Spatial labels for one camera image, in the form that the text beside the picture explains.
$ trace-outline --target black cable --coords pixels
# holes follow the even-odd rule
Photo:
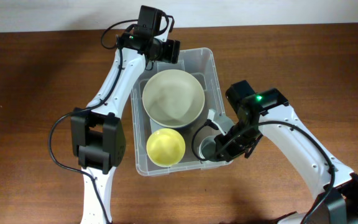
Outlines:
[[[48,136],[48,150],[49,150],[49,155],[50,157],[52,158],[52,161],[60,166],[61,168],[63,169],[67,169],[67,170],[70,170],[70,171],[73,171],[73,172],[77,172],[79,174],[83,174],[87,177],[89,177],[92,181],[92,185],[93,185],[93,189],[94,189],[94,192],[96,194],[96,197],[98,198],[98,201],[100,203],[100,206],[102,208],[102,211],[103,211],[103,215],[104,215],[104,218],[106,219],[106,222],[107,223],[111,223],[109,222],[109,217],[107,216],[107,212],[106,212],[106,208],[104,207],[103,205],[103,202],[101,200],[101,197],[99,195],[99,192],[98,192],[98,188],[96,186],[96,179],[92,177],[91,174],[87,173],[87,172],[84,172],[82,170],[79,170],[79,169],[76,169],[76,168],[72,168],[72,167],[68,167],[66,165],[63,165],[61,164],[60,162],[58,162],[56,160],[56,157],[55,155],[53,154],[53,151],[52,151],[52,136],[53,136],[53,132],[55,131],[55,128],[58,126],[58,124],[60,124],[62,121],[64,121],[66,118],[70,117],[70,116],[73,116],[73,115],[76,115],[76,114],[79,114],[79,113],[82,113],[82,112],[85,112],[85,111],[90,111],[90,110],[93,110],[93,109],[96,109],[98,107],[100,107],[101,105],[103,105],[108,99],[109,97],[111,96],[113,90],[115,89],[116,85],[117,85],[117,82],[118,82],[118,79],[121,75],[121,71],[122,71],[122,49],[121,48],[118,48],[118,51],[119,51],[119,56],[120,56],[120,63],[119,63],[119,66],[118,66],[118,73],[117,73],[117,77],[116,79],[114,80],[114,83],[112,84],[112,87],[111,89],[109,90],[108,94],[106,95],[106,97],[103,99],[103,100],[100,100],[100,102],[97,104],[97,105],[94,105],[94,106],[91,106],[91,107],[88,107],[88,108],[85,108],[85,109],[82,109],[82,110],[79,110],[79,111],[73,111],[73,112],[69,112],[65,115],[63,115],[61,118],[59,118],[55,124],[53,124],[52,128],[50,129],[49,131],[49,136]]]
[[[254,152],[254,149],[256,148],[256,146],[258,145],[260,139],[262,139],[263,136],[264,136],[263,134],[260,134],[260,135],[256,138],[256,140],[255,140],[255,142],[253,143],[251,149],[249,149],[249,151],[244,155],[244,157],[245,157],[246,159],[248,159],[248,158],[251,156],[251,154]]]
[[[127,20],[127,21],[121,21],[121,22],[117,22],[116,24],[113,24],[111,26],[109,26],[103,33],[102,33],[102,36],[100,37],[100,44],[105,48],[105,49],[108,49],[108,50],[112,50],[112,49],[115,49],[117,47],[117,44],[114,44],[114,46],[112,47],[108,47],[104,44],[103,42],[103,39],[104,39],[104,36],[115,26],[118,26],[119,24],[123,24],[123,23],[127,23],[127,22],[136,22],[137,19],[130,19],[130,20]]]
[[[165,18],[165,22],[167,23],[167,25],[165,25],[165,28],[160,30],[157,35],[161,35],[161,34],[165,33],[165,31],[167,31],[168,26],[169,26],[169,19],[168,19],[168,16],[166,15],[166,13],[163,12],[162,16]]]
[[[227,147],[229,147],[229,145],[235,141],[238,137],[240,137],[241,135],[243,135],[244,133],[246,133],[247,131],[249,131],[250,129],[252,128],[257,128],[259,126],[263,126],[263,125],[267,125],[267,124],[281,124],[281,125],[284,125],[284,126],[288,126],[288,127],[291,127],[293,128],[294,130],[297,130],[299,131],[302,135],[304,135],[304,137],[306,137],[307,139],[309,139],[309,141],[314,145],[316,146],[317,150],[321,153],[321,155],[323,155],[324,159],[326,160],[327,164],[328,164],[328,167],[329,167],[329,173],[331,174],[331,180],[329,182],[329,185],[324,193],[324,195],[321,197],[320,201],[317,202],[317,203],[314,203],[313,206],[309,209],[309,211],[306,213],[306,215],[303,217],[302,221],[301,221],[301,224],[302,223],[306,223],[307,220],[310,218],[310,216],[313,214],[313,212],[316,211],[316,209],[321,205],[321,203],[327,198],[327,196],[329,195],[329,193],[332,191],[332,189],[334,188],[334,183],[335,183],[335,167],[334,167],[334,164],[331,162],[331,160],[329,159],[328,155],[324,152],[323,148],[304,130],[300,129],[298,126],[294,125],[294,124],[290,124],[290,123],[287,123],[287,122],[283,122],[283,121],[265,121],[265,122],[261,122],[259,124],[255,124],[255,125],[252,125],[252,126],[248,126],[244,129],[242,129],[241,131],[239,131],[235,136],[231,137],[230,140],[228,140],[227,143],[225,143],[225,145],[218,151],[218,152],[215,152],[214,156],[211,156],[211,158],[209,159],[212,159],[214,158],[215,156],[217,156],[218,154],[222,153],[224,150],[226,150]],[[198,133],[198,131],[201,130],[201,128],[205,127],[206,125],[202,125],[202,127],[200,127],[195,135]],[[193,153],[195,152],[194,149],[193,149],[193,143],[194,143],[194,138],[195,138],[195,135],[193,136],[193,140],[191,142],[191,148],[193,150]]]
[[[152,67],[151,67],[150,69],[147,69],[147,65],[146,65],[146,67],[144,68],[144,70],[146,70],[146,71],[151,71],[151,70],[153,70],[153,68],[154,68],[154,62],[152,62]]]
[[[212,158],[214,158],[215,157],[215,155],[212,155],[212,156],[210,156],[210,157],[208,157],[208,158],[201,158],[199,155],[198,155],[198,153],[196,153],[196,151],[195,151],[195,149],[194,149],[194,140],[196,139],[196,136],[197,136],[197,134],[199,133],[199,131],[201,131],[204,127],[207,127],[209,124],[210,124],[210,122],[211,122],[211,120],[206,120],[206,122],[201,126],[201,127],[199,127],[198,129],[197,129],[197,131],[194,133],[194,135],[193,135],[193,138],[191,139],[191,150],[193,151],[193,154],[194,154],[194,156],[199,160],[199,161],[208,161],[208,160],[210,160],[210,159],[212,159]]]
[[[173,25],[175,24],[175,19],[173,18],[173,16],[167,16],[167,17],[172,19],[171,27],[169,27],[169,32],[172,32]]]

